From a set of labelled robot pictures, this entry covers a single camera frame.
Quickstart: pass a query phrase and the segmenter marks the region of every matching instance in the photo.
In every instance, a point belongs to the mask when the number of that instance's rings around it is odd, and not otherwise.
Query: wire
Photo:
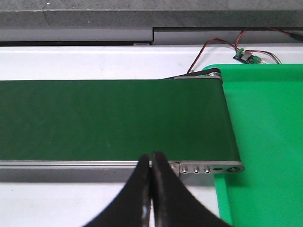
[[[247,31],[249,28],[251,28],[251,27],[246,27],[246,28],[244,28],[244,29],[240,32],[240,34],[238,35],[238,38],[237,38],[237,40],[236,40],[236,43],[235,43],[235,46],[236,46],[236,47],[238,47],[239,40],[241,39],[243,33],[244,33],[245,31]],[[267,27],[267,28],[269,28],[269,29],[271,29],[271,30],[274,30],[274,31],[282,32],[282,33],[284,33],[284,34],[286,34],[286,35],[291,35],[291,34],[292,34],[292,33],[290,33],[290,32],[286,32],[286,31],[277,29],[277,28],[275,28],[275,27]]]
[[[208,41],[203,45],[203,47],[202,47],[202,49],[200,50],[199,54],[197,55],[196,59],[194,60],[194,62],[193,62],[193,63],[191,64],[191,66],[189,67],[187,73],[190,73],[190,72],[192,71],[193,67],[195,66],[195,64],[197,63],[198,59],[200,58],[202,52],[204,51],[205,47],[206,47],[207,45],[209,45],[209,44],[210,44],[211,42],[213,42],[213,41],[220,41],[220,42],[226,43],[226,44],[228,44],[229,46],[233,47],[233,48],[235,49],[235,52],[237,52],[237,51],[239,50],[239,48],[238,48],[239,41],[240,41],[242,35],[244,34],[244,32],[247,31],[249,28],[251,28],[251,27],[246,27],[246,28],[244,28],[244,29],[240,32],[240,34],[239,34],[238,37],[237,37],[237,40],[236,40],[235,45],[233,45],[232,43],[229,43],[228,41],[225,41],[225,40],[223,40],[223,39],[220,39],[220,38],[213,38],[213,39],[208,40]],[[284,34],[286,34],[286,35],[291,36],[291,37],[294,38],[294,39],[297,39],[297,40],[300,40],[300,41],[303,40],[303,37],[302,37],[301,35],[293,34],[293,33],[290,33],[290,32],[284,31],[284,30],[280,30],[280,29],[275,28],[275,27],[267,27],[267,28],[269,28],[269,29],[271,29],[271,30],[274,30],[274,31],[282,32],[282,33],[284,33]],[[246,51],[244,51],[244,52],[258,52],[258,53],[263,53],[263,54],[266,54],[266,55],[270,56],[277,64],[282,64],[281,61],[278,59],[277,56],[275,56],[273,53],[268,52],[268,51],[246,50]]]
[[[240,32],[240,34],[238,35],[238,38],[237,38],[236,43],[235,43],[235,52],[238,51],[237,48],[238,48],[239,40],[240,40],[241,36],[243,35],[243,33],[244,33],[247,29],[249,29],[249,27],[244,28],[244,29]]]
[[[235,51],[237,52],[237,50],[239,49],[238,48],[238,44],[239,44],[239,40],[241,39],[242,35],[244,34],[245,31],[247,31],[250,27],[246,27],[244,28],[238,35],[237,37],[237,40],[236,40],[236,43],[235,43]],[[286,35],[291,35],[291,33],[289,32],[286,32],[286,31],[283,31],[283,30],[280,30],[280,29],[277,29],[277,28],[274,28],[274,27],[268,27],[269,29],[272,29],[272,30],[275,30],[275,31],[278,31],[278,32],[282,32]],[[263,53],[263,54],[266,54],[268,56],[270,56],[277,64],[282,64],[282,62],[280,61],[280,59],[278,59],[277,56],[275,56],[273,53],[271,52],[268,52],[268,51],[259,51],[259,50],[245,50],[244,52],[258,52],[258,53]]]
[[[213,38],[213,39],[210,39],[208,40],[204,45],[203,47],[201,48],[199,54],[197,55],[196,59],[194,60],[194,62],[191,64],[191,66],[189,67],[187,73],[190,73],[191,70],[193,69],[193,67],[195,66],[196,62],[198,61],[198,59],[200,58],[202,52],[204,51],[205,47],[207,47],[207,45],[209,45],[211,42],[214,42],[214,41],[220,41],[222,43],[225,43],[225,44],[228,44],[229,46],[235,48],[235,50],[239,50],[235,45],[233,45],[232,43],[229,43],[228,41],[225,41],[223,39],[220,39],[220,38]]]
[[[271,29],[271,30],[274,30],[274,31],[282,32],[282,33],[284,33],[284,34],[286,34],[286,35],[290,35],[290,34],[291,34],[290,32],[286,32],[286,31],[277,29],[277,28],[275,28],[275,27],[268,27],[268,28]]]
[[[282,62],[280,61],[280,59],[278,59],[277,56],[275,56],[273,53],[268,51],[245,50],[244,52],[258,52],[258,53],[266,54],[267,56],[271,57],[277,64],[282,64]]]

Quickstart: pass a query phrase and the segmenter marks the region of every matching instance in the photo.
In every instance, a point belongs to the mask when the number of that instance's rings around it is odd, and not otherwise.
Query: red wire
[[[238,35],[238,38],[237,38],[236,44],[235,44],[235,50],[238,48],[238,43],[239,43],[239,40],[240,40],[241,36],[243,35],[243,33],[244,33],[247,29],[249,29],[249,27],[246,27],[245,29],[243,29],[243,30],[240,32],[240,34]]]
[[[275,31],[278,31],[278,32],[282,32],[282,33],[287,34],[287,35],[290,35],[290,34],[291,34],[290,32],[286,32],[286,31],[277,29],[277,28],[275,28],[275,27],[268,27],[268,28],[270,28],[271,30],[275,30]]]
[[[240,32],[240,34],[238,35],[238,38],[237,38],[237,41],[236,41],[236,44],[235,44],[236,48],[238,48],[238,43],[239,43],[239,40],[240,40],[240,38],[242,37],[243,33],[244,33],[245,31],[247,31],[247,29],[249,29],[249,28],[250,28],[250,27],[244,28],[244,29]],[[290,32],[286,32],[286,31],[283,31],[283,30],[280,30],[280,29],[277,29],[277,28],[274,28],[274,27],[267,27],[267,28],[269,28],[269,29],[271,29],[271,30],[274,30],[274,31],[282,32],[282,33],[284,33],[284,34],[286,34],[286,35],[290,35],[290,34],[291,34]]]
[[[228,44],[229,46],[235,48],[236,50],[238,50],[238,48],[237,48],[234,44],[229,43],[228,41],[225,41],[225,40],[223,40],[223,39],[220,39],[220,38],[213,38],[213,39],[210,39],[210,40],[208,40],[208,41],[203,45],[203,47],[202,47],[202,49],[200,50],[199,54],[197,55],[196,59],[194,60],[194,62],[193,62],[193,63],[191,64],[191,66],[189,67],[187,73],[190,73],[190,72],[191,72],[191,70],[193,69],[194,65],[196,64],[196,62],[197,62],[198,59],[200,58],[202,52],[204,51],[205,47],[207,47],[207,45],[209,45],[209,44],[210,44],[211,42],[213,42],[213,41],[220,41],[220,42],[223,42],[223,43]]]

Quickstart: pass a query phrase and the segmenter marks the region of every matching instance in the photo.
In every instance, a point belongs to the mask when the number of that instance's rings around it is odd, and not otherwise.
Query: green plastic board
[[[216,176],[221,217],[236,227],[303,226],[303,65],[211,67],[222,72],[246,167],[225,176],[228,193]]]
[[[216,78],[0,81],[0,107],[0,160],[240,160]]]

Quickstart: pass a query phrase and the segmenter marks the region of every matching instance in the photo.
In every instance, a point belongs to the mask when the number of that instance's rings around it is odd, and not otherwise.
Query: white table
[[[303,45],[243,45],[271,51],[283,63],[303,63]],[[0,80],[160,79],[186,73],[201,46],[1,47]],[[239,63],[226,45],[210,45],[195,70]],[[273,62],[267,56],[265,61]],[[213,175],[182,175],[187,188],[219,215]],[[0,183],[0,226],[85,225],[124,183]]]

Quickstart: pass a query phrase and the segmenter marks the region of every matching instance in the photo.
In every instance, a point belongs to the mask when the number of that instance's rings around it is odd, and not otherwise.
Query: gray metal panel
[[[1,0],[0,27],[47,27],[46,0]]]
[[[152,28],[1,29],[0,41],[152,41]]]
[[[153,45],[193,45],[204,44],[208,40],[219,37],[230,43],[234,43],[240,33],[240,30],[234,31],[214,31],[214,30],[159,30],[154,29]],[[241,37],[240,44],[266,44],[266,43],[300,43],[289,36],[277,31],[246,31]]]
[[[301,0],[2,0],[0,27],[303,26]]]
[[[0,162],[0,182],[125,182],[137,162]],[[180,164],[170,162],[179,175]]]
[[[50,26],[238,27],[303,26],[303,11],[46,10]]]

